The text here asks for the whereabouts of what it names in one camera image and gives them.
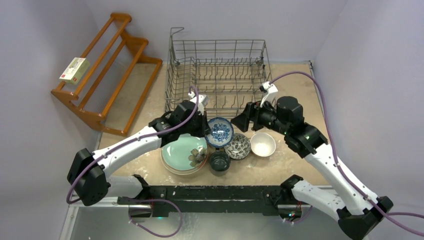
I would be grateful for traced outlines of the blue white pattern bowl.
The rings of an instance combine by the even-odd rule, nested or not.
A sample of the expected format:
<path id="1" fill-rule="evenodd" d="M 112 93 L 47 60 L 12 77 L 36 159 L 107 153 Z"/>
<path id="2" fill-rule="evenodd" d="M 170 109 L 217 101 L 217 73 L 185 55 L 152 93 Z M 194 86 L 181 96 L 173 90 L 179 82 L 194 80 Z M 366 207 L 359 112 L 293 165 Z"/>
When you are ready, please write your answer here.
<path id="1" fill-rule="evenodd" d="M 230 121 L 223 117 L 215 117 L 208 121 L 210 133 L 205 136 L 206 142 L 215 148 L 223 148 L 234 138 L 234 128 Z"/>

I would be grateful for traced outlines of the brown floral pattern bowl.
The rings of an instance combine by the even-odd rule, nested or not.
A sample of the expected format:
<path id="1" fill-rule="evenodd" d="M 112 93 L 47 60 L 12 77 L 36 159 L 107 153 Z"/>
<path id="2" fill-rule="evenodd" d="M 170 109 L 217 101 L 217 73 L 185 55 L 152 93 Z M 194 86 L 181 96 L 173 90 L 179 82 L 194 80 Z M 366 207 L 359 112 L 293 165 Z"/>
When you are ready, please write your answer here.
<path id="1" fill-rule="evenodd" d="M 251 152 L 251 143 L 247 136 L 235 133 L 232 141 L 224 147 L 224 151 L 233 160 L 243 160 Z"/>

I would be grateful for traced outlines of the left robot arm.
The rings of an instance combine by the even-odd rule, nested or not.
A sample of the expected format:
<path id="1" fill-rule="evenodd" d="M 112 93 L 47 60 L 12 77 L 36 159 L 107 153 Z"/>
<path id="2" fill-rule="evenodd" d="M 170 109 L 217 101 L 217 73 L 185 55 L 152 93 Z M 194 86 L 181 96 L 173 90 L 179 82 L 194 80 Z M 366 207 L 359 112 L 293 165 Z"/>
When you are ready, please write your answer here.
<path id="1" fill-rule="evenodd" d="M 111 175 L 139 156 L 177 141 L 181 135 L 198 138 L 208 135 L 211 130 L 204 110 L 207 102 L 203 94 L 184 100 L 175 110 L 155 118 L 139 132 L 114 145 L 94 152 L 86 148 L 79 150 L 66 177 L 71 185 L 67 203 L 81 201 L 85 206 L 92 206 L 106 196 L 129 197 L 138 205 L 146 203 L 148 184 L 140 176 L 113 178 Z"/>

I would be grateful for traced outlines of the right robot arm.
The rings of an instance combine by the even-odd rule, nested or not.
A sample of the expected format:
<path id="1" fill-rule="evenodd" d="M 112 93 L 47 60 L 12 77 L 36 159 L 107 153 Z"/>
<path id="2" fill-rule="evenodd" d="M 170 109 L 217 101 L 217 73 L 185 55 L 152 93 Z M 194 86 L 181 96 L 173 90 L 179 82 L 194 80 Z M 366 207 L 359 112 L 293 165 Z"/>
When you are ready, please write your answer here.
<path id="1" fill-rule="evenodd" d="M 352 240 L 362 240 L 384 218 L 393 202 L 387 196 L 377 196 L 367 188 L 347 166 L 333 156 L 332 146 L 313 125 L 305 122 L 303 106 L 292 96 L 283 96 L 276 106 L 269 102 L 249 102 L 243 112 L 231 119 L 242 132 L 267 128 L 284 135 L 286 145 L 311 164 L 335 190 L 331 194 L 313 186 L 304 178 L 292 175 L 281 185 L 280 196 L 288 204 L 296 200 L 307 203 L 333 218 Z"/>

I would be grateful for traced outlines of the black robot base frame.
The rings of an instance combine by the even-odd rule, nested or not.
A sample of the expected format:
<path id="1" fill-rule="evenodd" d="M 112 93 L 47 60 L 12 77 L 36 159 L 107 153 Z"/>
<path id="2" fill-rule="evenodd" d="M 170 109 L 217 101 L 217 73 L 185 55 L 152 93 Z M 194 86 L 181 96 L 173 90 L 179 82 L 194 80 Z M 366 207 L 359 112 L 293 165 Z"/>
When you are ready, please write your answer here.
<path id="1" fill-rule="evenodd" d="M 170 213 L 254 213 L 278 216 L 295 209 L 298 200 L 292 193 L 303 178 L 294 174 L 280 185 L 143 185 L 135 198 L 119 197 L 119 205 L 141 205 L 152 217 Z"/>

